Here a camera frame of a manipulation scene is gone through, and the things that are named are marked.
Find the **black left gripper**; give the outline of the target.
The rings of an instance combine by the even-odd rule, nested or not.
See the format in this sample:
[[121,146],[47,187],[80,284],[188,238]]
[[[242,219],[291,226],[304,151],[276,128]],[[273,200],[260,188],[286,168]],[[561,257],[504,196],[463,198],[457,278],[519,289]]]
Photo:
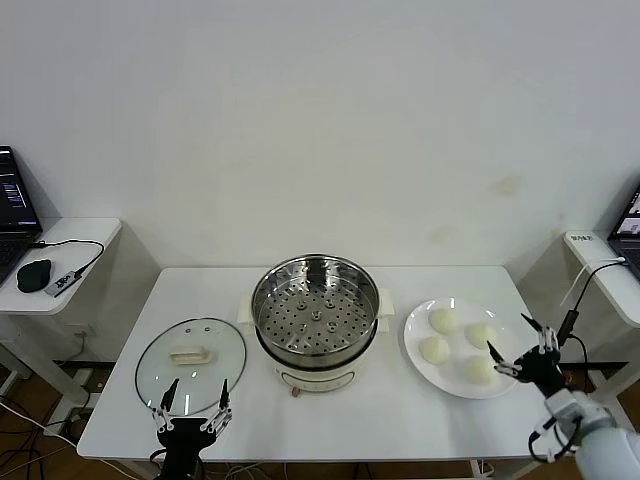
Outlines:
[[175,378],[163,393],[158,407],[152,408],[157,427],[157,440],[162,446],[164,459],[157,479],[205,479],[202,450],[212,446],[232,420],[228,380],[225,379],[218,402],[218,410],[205,418],[176,418],[169,413],[173,405],[179,379]]

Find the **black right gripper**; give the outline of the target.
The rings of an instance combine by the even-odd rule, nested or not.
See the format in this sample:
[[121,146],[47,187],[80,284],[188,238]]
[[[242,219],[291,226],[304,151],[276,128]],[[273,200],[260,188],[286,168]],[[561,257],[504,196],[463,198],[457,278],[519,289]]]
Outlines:
[[556,332],[524,313],[521,317],[536,331],[538,344],[512,364],[505,361],[492,343],[487,341],[494,369],[503,375],[517,375],[516,379],[521,383],[533,383],[545,398],[550,398],[566,388],[566,379],[558,366],[561,356]]

